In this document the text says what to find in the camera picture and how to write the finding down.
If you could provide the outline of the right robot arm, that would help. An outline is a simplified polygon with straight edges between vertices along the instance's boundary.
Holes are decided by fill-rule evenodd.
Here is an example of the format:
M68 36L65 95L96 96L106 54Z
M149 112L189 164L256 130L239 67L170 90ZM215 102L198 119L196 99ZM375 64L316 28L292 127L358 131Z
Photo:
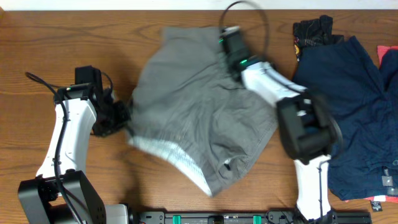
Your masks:
M229 70L276 110L280 141L294 162L298 183L293 222L336 223L328 201L327 177L332 147L342 140L342 134L323 97L254 55L238 27L222 28L219 43Z

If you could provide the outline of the grey shorts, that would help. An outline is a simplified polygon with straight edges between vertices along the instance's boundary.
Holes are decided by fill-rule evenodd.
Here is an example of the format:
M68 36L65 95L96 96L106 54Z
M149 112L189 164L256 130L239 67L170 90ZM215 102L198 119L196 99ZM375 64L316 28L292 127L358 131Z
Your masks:
M127 142L213 197L242 179L277 129L275 110L227 76L215 27L166 27L132 92Z

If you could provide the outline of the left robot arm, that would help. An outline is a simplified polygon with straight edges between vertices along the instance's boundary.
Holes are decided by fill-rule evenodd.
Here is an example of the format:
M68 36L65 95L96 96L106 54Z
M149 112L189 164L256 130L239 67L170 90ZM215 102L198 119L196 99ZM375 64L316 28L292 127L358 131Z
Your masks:
M107 74L77 67L69 86L26 77L53 93L56 120L45 159L35 178L24 180L18 198L29 223L132 223L126 204L105 205L86 176L90 137L104 138L122 130L130 119L126 105L104 88Z

